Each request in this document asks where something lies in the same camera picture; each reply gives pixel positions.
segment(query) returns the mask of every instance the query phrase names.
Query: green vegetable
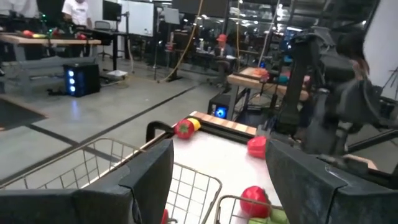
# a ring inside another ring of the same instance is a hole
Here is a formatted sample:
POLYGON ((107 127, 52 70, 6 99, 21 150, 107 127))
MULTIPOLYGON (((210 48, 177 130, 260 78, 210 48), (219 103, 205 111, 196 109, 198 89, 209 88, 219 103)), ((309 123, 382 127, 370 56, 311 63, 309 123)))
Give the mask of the green vegetable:
POLYGON ((273 222, 270 218, 251 218, 248 224, 278 224, 273 222))
POLYGON ((272 209, 271 211, 271 220, 280 224, 289 224, 285 211, 281 209, 272 209))

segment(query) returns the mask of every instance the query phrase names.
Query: metal wire basket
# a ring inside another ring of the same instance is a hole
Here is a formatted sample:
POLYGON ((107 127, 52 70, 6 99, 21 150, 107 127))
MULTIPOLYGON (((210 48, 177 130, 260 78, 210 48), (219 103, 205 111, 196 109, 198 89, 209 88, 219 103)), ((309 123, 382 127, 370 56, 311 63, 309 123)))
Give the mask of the metal wire basket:
POLYGON ((234 195, 225 195, 220 197, 217 203, 216 217, 214 224, 289 224, 286 219, 281 222, 270 221, 269 219, 252 219, 249 218, 240 208, 240 202, 245 201, 252 203, 252 205, 260 205, 270 208, 270 212, 273 209, 283 211, 282 207, 270 205, 267 203, 257 202, 234 195))
MULTIPOLYGON (((2 186, 2 190, 82 189, 144 150, 101 138, 78 147, 2 186), (110 155, 110 159, 93 154, 110 155)), ((166 208, 178 223, 205 223, 221 191, 221 181, 190 167, 174 164, 166 208)))

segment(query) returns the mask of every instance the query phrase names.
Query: chair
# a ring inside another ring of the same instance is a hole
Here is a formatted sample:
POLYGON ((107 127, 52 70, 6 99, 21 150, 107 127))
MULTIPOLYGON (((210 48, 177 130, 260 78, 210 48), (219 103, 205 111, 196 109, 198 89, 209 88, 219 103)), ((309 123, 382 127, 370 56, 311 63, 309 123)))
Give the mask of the chair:
MULTIPOLYGON (((110 31, 111 30, 111 24, 106 21, 95 21, 94 23, 94 29, 99 29, 99 30, 105 30, 105 31, 110 31)), ((105 55, 109 57, 113 57, 113 55, 108 54, 105 52, 105 46, 111 45, 112 40, 102 40, 101 45, 102 45, 102 52, 98 53, 98 55, 102 55, 102 61, 104 61, 105 55)))

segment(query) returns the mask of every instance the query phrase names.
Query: gray floor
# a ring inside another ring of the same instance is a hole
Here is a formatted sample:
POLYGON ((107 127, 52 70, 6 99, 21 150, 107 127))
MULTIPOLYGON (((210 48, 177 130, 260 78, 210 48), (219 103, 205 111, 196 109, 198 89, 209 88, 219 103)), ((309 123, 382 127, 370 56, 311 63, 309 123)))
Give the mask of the gray floor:
MULTIPOLYGON (((109 68, 110 60, 107 59, 101 66, 109 68)), ((121 61, 119 69, 130 71, 129 62, 121 61)), ((166 73, 167 71, 160 70, 158 77, 164 77, 166 73)), ((149 122, 159 120, 174 124, 192 111, 206 112, 208 100, 220 90, 208 85, 199 85, 203 76, 186 72, 181 74, 190 79, 183 78, 172 83, 156 83, 144 79, 152 79, 153 74, 153 71, 148 70, 145 65, 136 63, 135 76, 140 78, 131 78, 128 88, 109 86, 103 88, 98 94, 83 98, 46 96, 45 91, 38 88, 34 99, 28 104, 47 114, 49 119, 39 121, 35 125, 65 136, 71 142, 65 143, 25 127, 1 132, 0 180, 70 147, 71 144, 88 138, 114 138, 133 146, 141 146, 144 144, 145 130, 149 122), (165 100, 168 102, 156 106, 165 100), (130 122, 117 126, 107 133, 103 132, 132 117, 134 119, 130 122)), ((18 92, 12 91, 10 94, 23 100, 18 92)), ((366 139, 377 133, 378 131, 374 128, 367 127, 359 134, 352 136, 350 142, 366 139)), ((8 188, 20 189, 26 185, 29 188, 37 188, 71 169, 74 170, 74 174, 66 173, 63 180, 51 182, 46 187, 58 188, 60 185, 68 185, 61 182, 72 183, 76 179, 73 175, 77 175, 77 179, 82 177, 79 180, 81 186, 88 181, 87 177, 84 177, 87 170, 94 170, 88 177, 92 179, 96 173, 109 168, 121 156, 132 152, 132 149, 129 150, 130 152, 122 152, 121 149, 112 151, 111 141, 104 139, 95 146, 90 146, 90 150, 71 154, 50 167, 30 175, 26 182, 21 180, 8 188), (85 168, 81 165, 84 161, 83 153, 86 159, 95 158, 91 160, 96 161, 92 165, 93 168, 85 168)), ((381 170, 388 172, 398 161, 398 150, 391 142, 357 154, 373 159, 381 170)))

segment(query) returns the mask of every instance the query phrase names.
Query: person in white shirt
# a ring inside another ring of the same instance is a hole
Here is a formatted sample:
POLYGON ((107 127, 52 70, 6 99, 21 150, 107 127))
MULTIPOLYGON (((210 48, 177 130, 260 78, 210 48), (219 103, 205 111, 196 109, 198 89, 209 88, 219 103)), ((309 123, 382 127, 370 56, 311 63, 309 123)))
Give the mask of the person in white shirt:
MULTIPOLYGON (((66 21, 72 21, 75 25, 86 26, 90 29, 93 27, 90 10, 85 0, 65 0, 62 7, 62 12, 66 21)), ((73 51, 74 57, 79 57, 81 51, 83 50, 83 48, 80 46, 79 50, 77 48, 78 47, 76 47, 73 51)), ((90 45, 86 45, 83 56, 88 57, 89 55, 90 45)))

